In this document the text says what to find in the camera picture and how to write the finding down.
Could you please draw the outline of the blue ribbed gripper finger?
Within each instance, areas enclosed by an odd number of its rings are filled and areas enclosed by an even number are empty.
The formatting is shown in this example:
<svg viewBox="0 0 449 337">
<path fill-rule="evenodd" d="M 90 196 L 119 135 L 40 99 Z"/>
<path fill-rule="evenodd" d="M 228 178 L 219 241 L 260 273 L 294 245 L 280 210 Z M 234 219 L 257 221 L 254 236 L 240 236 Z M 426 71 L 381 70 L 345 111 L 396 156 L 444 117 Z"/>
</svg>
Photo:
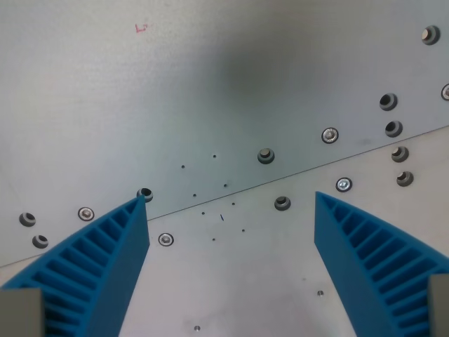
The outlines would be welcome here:
<svg viewBox="0 0 449 337">
<path fill-rule="evenodd" d="M 314 243 L 357 336 L 430 336 L 427 284 L 448 272 L 448 257 L 322 192 Z"/>
<path fill-rule="evenodd" d="M 118 336 L 149 249 L 136 197 L 81 228 L 2 288 L 40 289 L 46 336 Z"/>
</svg>

